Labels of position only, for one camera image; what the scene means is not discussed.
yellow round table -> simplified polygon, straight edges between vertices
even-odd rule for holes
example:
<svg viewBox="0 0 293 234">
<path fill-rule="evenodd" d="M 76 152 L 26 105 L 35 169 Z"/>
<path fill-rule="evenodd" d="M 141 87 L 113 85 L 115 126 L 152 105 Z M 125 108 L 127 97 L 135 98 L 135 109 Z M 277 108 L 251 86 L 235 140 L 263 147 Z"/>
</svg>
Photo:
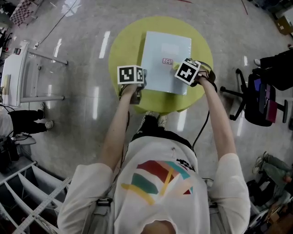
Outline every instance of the yellow round table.
<svg viewBox="0 0 293 234">
<path fill-rule="evenodd" d="M 213 68 L 212 53 L 208 44 L 202 35 L 191 25 L 167 16 L 143 18 L 131 23 L 123 29 L 116 37 L 111 47 L 109 54 L 109 73 L 117 94 L 117 67 L 141 65 L 147 31 L 164 32 L 191 38 L 191 58 L 193 60 L 205 62 Z M 200 99 L 203 94 L 204 90 L 201 85 L 197 85 L 193 88 L 188 86 L 187 95 L 143 90 L 141 102 L 135 109 L 137 112 L 180 112 L 190 107 L 194 102 Z"/>
</svg>

cardboard box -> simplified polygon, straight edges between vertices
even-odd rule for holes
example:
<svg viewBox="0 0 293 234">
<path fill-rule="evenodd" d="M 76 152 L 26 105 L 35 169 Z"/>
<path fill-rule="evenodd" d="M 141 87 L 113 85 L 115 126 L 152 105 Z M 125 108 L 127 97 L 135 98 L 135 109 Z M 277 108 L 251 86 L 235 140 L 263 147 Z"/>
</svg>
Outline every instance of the cardboard box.
<svg viewBox="0 0 293 234">
<path fill-rule="evenodd" d="M 275 23 L 281 34 L 288 35 L 293 32 L 292 23 L 285 16 L 282 16 L 280 19 L 276 20 Z"/>
</svg>

red book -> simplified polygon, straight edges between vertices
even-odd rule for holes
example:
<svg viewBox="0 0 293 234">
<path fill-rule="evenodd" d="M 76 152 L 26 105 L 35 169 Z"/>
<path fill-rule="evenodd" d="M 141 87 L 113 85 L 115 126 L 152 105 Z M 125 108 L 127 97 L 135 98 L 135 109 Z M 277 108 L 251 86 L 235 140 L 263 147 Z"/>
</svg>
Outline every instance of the red book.
<svg viewBox="0 0 293 234">
<path fill-rule="evenodd" d="M 266 120 L 270 122 L 276 122 L 278 103 L 275 101 L 269 100 L 266 110 Z"/>
</svg>

chair wheel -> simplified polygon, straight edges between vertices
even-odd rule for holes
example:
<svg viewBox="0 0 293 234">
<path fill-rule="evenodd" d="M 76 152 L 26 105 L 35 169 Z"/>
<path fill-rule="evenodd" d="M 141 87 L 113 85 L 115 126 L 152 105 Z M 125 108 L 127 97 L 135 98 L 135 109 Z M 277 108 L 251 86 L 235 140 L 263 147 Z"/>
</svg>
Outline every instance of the chair wheel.
<svg viewBox="0 0 293 234">
<path fill-rule="evenodd" d="M 230 119 L 235 121 L 236 120 L 235 115 L 230 115 Z"/>
</svg>

gray pants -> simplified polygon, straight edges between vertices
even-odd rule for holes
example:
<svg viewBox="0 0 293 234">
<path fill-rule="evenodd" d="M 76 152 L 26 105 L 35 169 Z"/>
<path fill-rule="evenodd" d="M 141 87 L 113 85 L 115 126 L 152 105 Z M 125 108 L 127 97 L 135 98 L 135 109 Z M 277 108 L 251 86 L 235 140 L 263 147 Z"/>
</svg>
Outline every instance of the gray pants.
<svg viewBox="0 0 293 234">
<path fill-rule="evenodd" d="M 282 189 L 286 186 L 283 177 L 285 175 L 291 176 L 292 173 L 291 167 L 272 155 L 268 155 L 268 157 L 265 158 L 260 170 L 266 172 L 268 177 L 270 177 L 276 185 Z"/>
</svg>

